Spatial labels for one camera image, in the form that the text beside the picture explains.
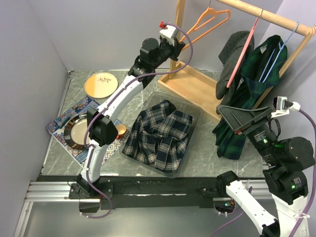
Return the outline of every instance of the plate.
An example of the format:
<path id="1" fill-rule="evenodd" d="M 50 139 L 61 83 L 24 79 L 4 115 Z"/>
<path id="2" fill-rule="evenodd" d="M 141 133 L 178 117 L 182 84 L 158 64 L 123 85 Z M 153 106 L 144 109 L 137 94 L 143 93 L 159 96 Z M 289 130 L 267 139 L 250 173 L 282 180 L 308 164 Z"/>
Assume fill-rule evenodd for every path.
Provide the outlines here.
<path id="1" fill-rule="evenodd" d="M 119 83 L 117 78 L 110 73 L 96 73 L 88 78 L 84 90 L 88 96 L 101 99 L 114 93 Z"/>
<path id="2" fill-rule="evenodd" d="M 81 114 L 73 117 L 66 124 L 64 129 L 64 139 L 68 146 L 76 150 L 87 150 L 84 147 L 84 134 L 87 130 L 87 114 Z"/>

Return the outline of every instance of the white wall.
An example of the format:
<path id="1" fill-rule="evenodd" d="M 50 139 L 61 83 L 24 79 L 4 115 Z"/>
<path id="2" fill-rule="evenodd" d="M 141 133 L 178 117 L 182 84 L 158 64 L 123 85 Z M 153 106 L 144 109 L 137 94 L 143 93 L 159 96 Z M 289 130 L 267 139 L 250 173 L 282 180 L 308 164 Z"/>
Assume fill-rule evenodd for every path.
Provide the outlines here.
<path id="1" fill-rule="evenodd" d="M 143 40 L 158 38 L 160 22 L 174 22 L 177 4 L 177 0 L 29 1 L 68 70 L 129 69 L 139 54 Z M 245 2 L 276 12 L 282 0 Z M 183 25 L 186 31 L 208 4 L 209 0 L 187 0 Z M 191 66 L 220 72 L 222 64 L 218 54 L 229 36 L 236 31 L 250 30 L 255 17 L 214 0 L 211 7 L 230 9 L 232 16 L 195 44 Z M 213 25 L 225 18 L 220 16 Z M 256 45 L 268 26 L 265 21 L 258 24 Z M 188 53 L 189 49 L 180 59 L 186 61 Z M 169 64 L 165 63 L 163 67 L 169 67 Z"/>
<path id="2" fill-rule="evenodd" d="M 315 15 L 316 2 L 314 0 L 304 1 L 304 4 L 298 4 L 295 0 L 287 0 L 282 3 L 279 15 L 300 21 L 300 23 L 313 26 L 316 23 Z M 275 25 L 270 25 L 265 33 L 263 40 L 274 34 L 281 35 L 285 40 L 290 32 Z M 303 39 L 302 36 L 294 34 L 288 41 L 287 47 L 289 55 L 299 45 Z M 295 59 L 286 75 L 282 78 L 281 84 L 272 90 L 272 92 L 265 99 L 264 104 L 271 105 L 274 96 L 287 96 L 290 101 L 296 101 L 301 104 L 301 108 L 307 112 L 313 119 L 316 120 L 316 37 L 308 43 L 300 55 Z M 290 115 L 281 117 L 281 139 L 302 136 L 309 139 L 313 146 L 315 144 L 315 136 L 313 127 L 310 122 L 299 112 L 291 112 Z M 312 168 L 309 168 L 305 174 L 309 183 L 309 192 L 312 188 Z M 316 202 L 311 207 L 309 214 L 309 228 L 311 236 L 315 236 L 316 232 Z"/>
<path id="3" fill-rule="evenodd" d="M 27 0 L 0 1 L 0 29 L 0 236 L 11 237 L 68 74 Z"/>

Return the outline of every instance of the gold rimmed plate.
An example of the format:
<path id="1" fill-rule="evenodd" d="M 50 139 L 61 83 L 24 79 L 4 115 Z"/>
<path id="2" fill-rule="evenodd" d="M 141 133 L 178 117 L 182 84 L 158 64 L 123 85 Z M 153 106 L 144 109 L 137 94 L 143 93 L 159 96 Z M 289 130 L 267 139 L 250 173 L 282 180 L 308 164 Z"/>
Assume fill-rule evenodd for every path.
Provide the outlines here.
<path id="1" fill-rule="evenodd" d="M 76 150 L 87 150 L 83 143 L 87 127 L 87 114 L 77 115 L 69 120 L 64 129 L 66 144 Z"/>

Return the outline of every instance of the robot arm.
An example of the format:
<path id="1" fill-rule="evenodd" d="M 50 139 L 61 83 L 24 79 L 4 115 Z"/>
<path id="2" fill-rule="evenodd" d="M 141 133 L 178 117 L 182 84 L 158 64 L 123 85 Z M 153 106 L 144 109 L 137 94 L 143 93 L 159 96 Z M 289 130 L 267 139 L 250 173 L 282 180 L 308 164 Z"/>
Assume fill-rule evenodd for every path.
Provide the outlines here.
<path id="1" fill-rule="evenodd" d="M 175 37 L 178 32 L 176 26 L 161 23 L 160 27 L 160 43 L 154 38 L 144 40 L 140 55 L 135 59 L 120 87 L 97 110 L 91 108 L 87 111 L 87 122 L 90 127 L 89 152 L 78 180 L 78 184 L 87 192 L 90 190 L 88 183 L 97 182 L 100 178 L 103 156 L 108 145 L 118 134 L 114 122 L 119 113 L 152 81 L 156 75 L 155 69 L 169 58 L 177 61 L 185 46 L 185 43 L 179 42 Z"/>
<path id="2" fill-rule="evenodd" d="M 217 107 L 234 133 L 246 135 L 269 165 L 269 169 L 263 173 L 276 203 L 279 221 L 271 215 L 266 215 L 266 211 L 246 190 L 241 191 L 243 186 L 237 176 L 229 179 L 229 182 L 225 181 L 222 176 L 228 176 L 228 172 L 218 179 L 224 185 L 226 194 L 234 198 L 247 213 L 261 236 L 288 237 L 307 203 L 308 187 L 303 170 L 315 165 L 315 160 L 310 141 L 303 137 L 278 141 L 280 126 L 277 126 L 278 135 L 271 129 L 273 118 L 286 115 L 289 110 L 297 111 L 300 105 L 289 102 L 286 97 L 276 97 L 274 108 L 275 112 L 269 107 L 256 110 L 222 105 Z M 303 218 L 295 237 L 310 236 L 307 219 L 305 216 Z"/>

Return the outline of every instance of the wooden clothes rack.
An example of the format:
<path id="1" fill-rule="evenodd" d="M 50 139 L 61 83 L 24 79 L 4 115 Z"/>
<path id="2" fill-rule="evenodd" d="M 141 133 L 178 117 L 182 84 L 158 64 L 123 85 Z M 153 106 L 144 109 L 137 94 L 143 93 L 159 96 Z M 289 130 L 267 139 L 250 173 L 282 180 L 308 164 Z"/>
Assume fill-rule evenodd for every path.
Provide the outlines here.
<path id="1" fill-rule="evenodd" d="M 276 15 L 274 13 L 239 0 L 216 1 L 234 7 L 255 17 L 259 17 L 260 19 L 281 26 L 290 31 L 294 31 L 297 25 L 297 22 L 295 21 L 289 20 L 285 17 Z M 186 0 L 178 0 L 177 3 L 175 24 L 180 27 L 182 27 L 183 23 L 185 2 Z M 313 27 L 308 27 L 300 24 L 295 32 L 304 36 L 304 38 L 280 69 L 280 77 L 284 74 L 284 72 L 288 69 L 288 67 L 297 57 L 297 55 L 302 51 L 302 49 L 316 33 L 316 25 L 314 25 Z M 177 63 L 171 60 L 170 71 L 180 68 L 183 64 L 183 62 Z M 215 96 L 216 83 L 217 81 L 215 81 L 214 79 L 202 74 L 201 72 L 190 66 L 186 66 L 183 70 L 177 73 L 163 76 L 161 79 L 159 79 L 158 86 L 163 90 L 171 92 L 177 97 L 182 97 L 194 104 L 201 106 L 208 118 L 210 118 L 214 122 L 219 122 L 221 117 L 220 115 L 216 114 L 216 107 L 221 101 L 217 100 Z M 263 93 L 263 95 L 254 105 L 254 108 L 257 108 L 260 105 L 260 103 L 267 96 L 271 89 L 272 88 L 269 88 Z"/>

